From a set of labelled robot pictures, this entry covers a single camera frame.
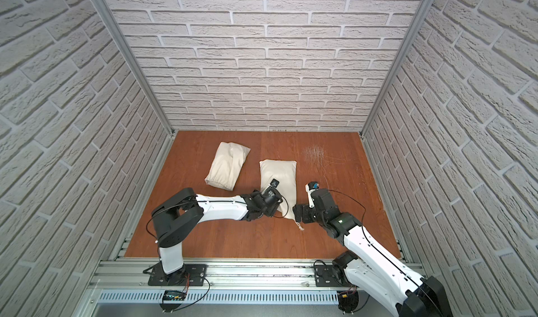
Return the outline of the cream cloth soil bag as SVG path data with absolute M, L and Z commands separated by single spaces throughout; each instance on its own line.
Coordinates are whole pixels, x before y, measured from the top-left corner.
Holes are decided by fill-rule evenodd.
M 293 207 L 297 204 L 297 189 L 296 189 L 296 161 L 282 160 L 264 160 L 260 161 L 261 170 L 261 187 L 264 191 L 272 182 L 273 179 L 279 182 L 276 187 L 277 191 L 282 195 L 283 201 L 279 204 L 276 213 L 276 218 L 285 218 L 292 220 L 299 228 L 304 231 L 304 228 L 296 222 Z
M 237 143 L 221 142 L 209 174 L 205 178 L 207 185 L 227 191 L 233 191 L 250 148 Z

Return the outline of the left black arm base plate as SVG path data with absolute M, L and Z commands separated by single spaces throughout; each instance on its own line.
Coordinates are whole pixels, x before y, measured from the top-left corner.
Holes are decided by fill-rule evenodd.
M 207 271 L 205 264 L 186 264 L 181 269 L 166 274 L 161 262 L 144 269 L 143 274 L 149 275 L 149 286 L 203 286 Z

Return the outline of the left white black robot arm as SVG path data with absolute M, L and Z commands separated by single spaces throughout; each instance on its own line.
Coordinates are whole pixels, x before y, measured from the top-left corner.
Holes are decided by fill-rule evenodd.
M 199 223 L 213 220 L 253 221 L 263 216 L 273 217 L 284 197 L 269 185 L 263 192 L 234 197 L 199 195 L 184 188 L 151 213 L 155 240 L 164 274 L 184 271 L 183 241 Z

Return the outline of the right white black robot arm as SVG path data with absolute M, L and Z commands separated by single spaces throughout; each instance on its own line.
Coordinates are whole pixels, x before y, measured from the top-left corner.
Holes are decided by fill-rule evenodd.
M 365 291 L 392 316 L 452 316 L 443 284 L 395 258 L 351 213 L 341 212 L 328 189 L 306 186 L 308 204 L 294 207 L 299 223 L 317 223 L 347 251 L 333 260 L 344 286 Z

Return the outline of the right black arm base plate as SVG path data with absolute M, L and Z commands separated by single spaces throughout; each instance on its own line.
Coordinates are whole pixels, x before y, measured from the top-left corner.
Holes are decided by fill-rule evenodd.
M 343 270 L 339 267 L 315 262 L 312 268 L 314 270 L 315 285 L 318 288 L 351 286 Z

